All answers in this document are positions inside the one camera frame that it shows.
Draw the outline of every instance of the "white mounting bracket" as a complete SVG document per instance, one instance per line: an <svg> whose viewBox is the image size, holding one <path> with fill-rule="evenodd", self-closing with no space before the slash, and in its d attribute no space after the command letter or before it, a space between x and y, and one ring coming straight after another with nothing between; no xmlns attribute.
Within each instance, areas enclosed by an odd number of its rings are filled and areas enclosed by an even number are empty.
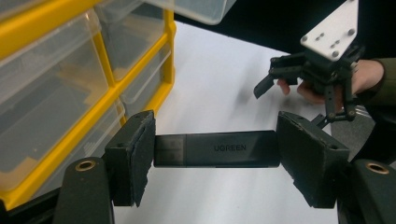
<svg viewBox="0 0 396 224"><path fill-rule="evenodd" d="M358 33L359 0L346 0L326 19L301 38L308 49L335 62Z"/></svg>

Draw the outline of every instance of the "sleeve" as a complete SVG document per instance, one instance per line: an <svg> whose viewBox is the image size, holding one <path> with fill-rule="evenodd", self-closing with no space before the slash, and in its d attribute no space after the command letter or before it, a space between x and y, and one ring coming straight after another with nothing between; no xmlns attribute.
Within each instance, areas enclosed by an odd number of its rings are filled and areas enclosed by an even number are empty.
<svg viewBox="0 0 396 224"><path fill-rule="evenodd" d="M377 92L367 91L358 97L365 105L396 105L396 58L375 59L384 66L384 76Z"/></svg>

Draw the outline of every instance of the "yellow frame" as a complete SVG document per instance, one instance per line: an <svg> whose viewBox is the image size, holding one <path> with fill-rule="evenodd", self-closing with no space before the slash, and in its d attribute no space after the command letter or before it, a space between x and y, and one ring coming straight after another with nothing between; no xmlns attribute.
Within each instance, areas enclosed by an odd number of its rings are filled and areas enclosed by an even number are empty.
<svg viewBox="0 0 396 224"><path fill-rule="evenodd" d="M92 8L98 2L100 1L49 0L15 17L0 21L0 42L7 43L7 45L5 45L6 48L2 47L0 51L0 60L32 43L40 36L48 33L64 22ZM115 81L112 75L101 34L93 37L96 50L106 74L109 90L15 189L10 191L0 190L0 199L5 202L7 210L30 200L33 194L62 163L97 120L99 120L99 118L101 118L113 105L120 94L129 86L134 78L137 77L142 69L145 68L149 61L164 45L169 45L172 52L163 66L163 83L145 107L145 110L152 109L155 114L157 113L169 91L172 90L175 82L174 37L176 33L176 24L172 11L164 11L164 23L165 26L161 38L120 81Z"/></svg>

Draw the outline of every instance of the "person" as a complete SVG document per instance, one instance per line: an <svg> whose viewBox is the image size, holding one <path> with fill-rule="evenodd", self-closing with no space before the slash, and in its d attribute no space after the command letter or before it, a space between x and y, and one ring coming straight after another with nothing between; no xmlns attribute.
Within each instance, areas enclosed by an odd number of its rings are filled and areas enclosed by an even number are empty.
<svg viewBox="0 0 396 224"><path fill-rule="evenodd" d="M285 95L290 86L285 79L276 83ZM341 90L335 87L336 107L341 109ZM313 91L310 83L303 81L297 88L308 102L324 104L324 96ZM352 76L352 94L357 94L364 105L396 105L396 58L359 60Z"/></svg>

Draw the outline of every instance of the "human hand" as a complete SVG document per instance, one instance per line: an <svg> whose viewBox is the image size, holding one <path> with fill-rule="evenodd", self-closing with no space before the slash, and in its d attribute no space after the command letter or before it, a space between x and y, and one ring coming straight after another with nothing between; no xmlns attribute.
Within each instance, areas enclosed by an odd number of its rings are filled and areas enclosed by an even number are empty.
<svg viewBox="0 0 396 224"><path fill-rule="evenodd" d="M368 90L377 91L382 76L384 76L384 67L381 63L373 60L359 60L357 71L352 76L352 94ZM280 87L283 94L288 95L290 93L290 86L285 79L279 79L276 84ZM297 92L312 104L323 105L325 103L324 96L316 93L312 84L307 81L303 81L300 84ZM335 86L334 94L335 107L340 110L343 106L342 88Z"/></svg>

